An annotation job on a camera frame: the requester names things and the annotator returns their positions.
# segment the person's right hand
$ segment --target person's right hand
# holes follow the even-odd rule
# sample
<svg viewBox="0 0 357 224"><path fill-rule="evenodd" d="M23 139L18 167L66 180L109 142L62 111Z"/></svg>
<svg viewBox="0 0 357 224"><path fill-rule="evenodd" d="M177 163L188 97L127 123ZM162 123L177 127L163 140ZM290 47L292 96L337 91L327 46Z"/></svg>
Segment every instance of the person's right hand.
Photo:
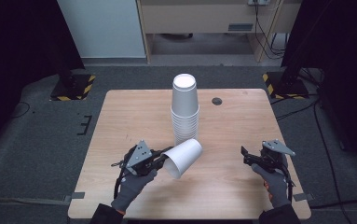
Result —
<svg viewBox="0 0 357 224"><path fill-rule="evenodd" d="M279 172L271 174L255 163L251 167L255 173L261 175L265 180L265 188L268 190L268 197L274 208L291 203L286 195L287 183L283 174Z"/></svg>

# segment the yellow and black hazard tape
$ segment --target yellow and black hazard tape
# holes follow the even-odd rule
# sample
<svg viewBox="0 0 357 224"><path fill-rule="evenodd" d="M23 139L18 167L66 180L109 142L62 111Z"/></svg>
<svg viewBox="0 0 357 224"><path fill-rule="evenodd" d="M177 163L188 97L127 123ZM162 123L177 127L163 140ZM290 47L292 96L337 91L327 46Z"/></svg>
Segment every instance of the yellow and black hazard tape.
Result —
<svg viewBox="0 0 357 224"><path fill-rule="evenodd" d="M87 83L85 89L83 90L82 94L76 95L76 96L60 95L60 96L51 97L50 100L52 100L52 101L84 100L84 99L86 99L86 97L88 96L88 94L90 92L91 86L93 85L94 78L96 78L96 76L94 76L94 75L89 76L88 83Z"/></svg>
<svg viewBox="0 0 357 224"><path fill-rule="evenodd" d="M274 88L268 78L268 74L263 74L263 80L265 81L266 87L268 88L268 94L271 98L275 99L307 99L308 95L297 95L297 94L277 94L274 92Z"/></svg>

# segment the person's left hand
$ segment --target person's left hand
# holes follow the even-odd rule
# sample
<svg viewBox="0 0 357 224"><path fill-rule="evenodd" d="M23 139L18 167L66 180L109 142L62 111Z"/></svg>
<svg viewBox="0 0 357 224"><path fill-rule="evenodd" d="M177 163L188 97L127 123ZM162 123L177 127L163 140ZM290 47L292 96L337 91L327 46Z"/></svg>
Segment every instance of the person's left hand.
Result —
<svg viewBox="0 0 357 224"><path fill-rule="evenodd" d="M147 183L154 180L157 174L158 171L156 169L144 176L133 175L126 170L125 176L120 183L120 192L111 202L112 207L124 215L130 203L141 193Z"/></svg>

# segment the gray glove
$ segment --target gray glove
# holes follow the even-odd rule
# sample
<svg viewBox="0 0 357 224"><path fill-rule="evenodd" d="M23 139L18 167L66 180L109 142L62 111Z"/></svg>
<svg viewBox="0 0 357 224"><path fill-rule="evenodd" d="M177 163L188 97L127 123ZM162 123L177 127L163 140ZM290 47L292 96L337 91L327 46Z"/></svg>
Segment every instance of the gray glove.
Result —
<svg viewBox="0 0 357 224"><path fill-rule="evenodd" d="M133 175L129 171L126 171L125 177L120 183L120 192L111 202L112 207L117 211L126 212L130 203L141 193L147 183L154 180L157 174L157 170L152 170L145 176Z"/></svg>
<svg viewBox="0 0 357 224"><path fill-rule="evenodd" d="M285 156L283 157L283 163L285 164L286 168L288 168L286 158ZM268 196L274 208L291 203L288 200L288 196L286 195L287 183L283 174L279 172L274 172L271 174L255 163L252 164L251 167L255 173L261 175L265 180L265 187L268 190Z"/></svg>

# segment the electrical outlet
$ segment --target electrical outlet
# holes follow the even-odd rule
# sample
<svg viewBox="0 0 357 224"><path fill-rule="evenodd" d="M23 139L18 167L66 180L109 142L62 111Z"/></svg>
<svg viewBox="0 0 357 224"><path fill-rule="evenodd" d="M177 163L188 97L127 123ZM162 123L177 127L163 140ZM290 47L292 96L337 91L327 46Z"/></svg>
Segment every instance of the electrical outlet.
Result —
<svg viewBox="0 0 357 224"><path fill-rule="evenodd" d="M267 6L270 3L270 0L248 0L249 6Z"/></svg>

